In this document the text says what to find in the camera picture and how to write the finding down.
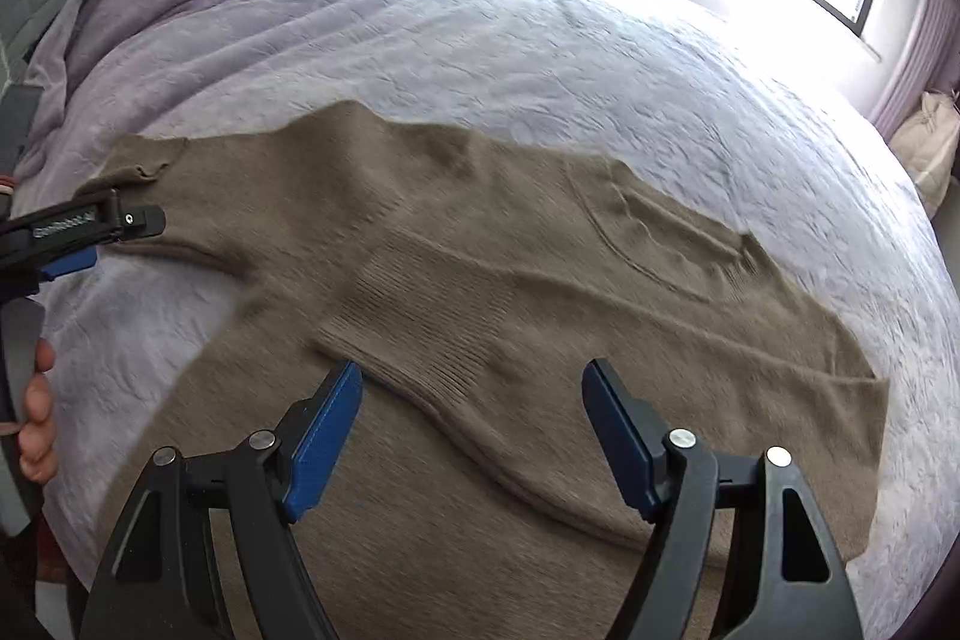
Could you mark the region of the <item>person's left hand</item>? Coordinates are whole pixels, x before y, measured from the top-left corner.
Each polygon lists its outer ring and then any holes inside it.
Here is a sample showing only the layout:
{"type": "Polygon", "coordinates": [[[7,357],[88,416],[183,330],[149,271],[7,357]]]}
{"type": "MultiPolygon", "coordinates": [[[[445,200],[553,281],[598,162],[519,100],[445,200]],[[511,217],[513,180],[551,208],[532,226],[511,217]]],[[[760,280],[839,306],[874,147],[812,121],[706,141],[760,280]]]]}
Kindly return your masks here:
{"type": "Polygon", "coordinates": [[[26,422],[18,434],[20,466],[29,481],[37,486],[46,486],[59,470],[55,453],[55,419],[53,419],[53,393],[46,374],[53,367],[55,354],[45,339],[39,339],[34,359],[34,375],[26,385],[26,422]]]}

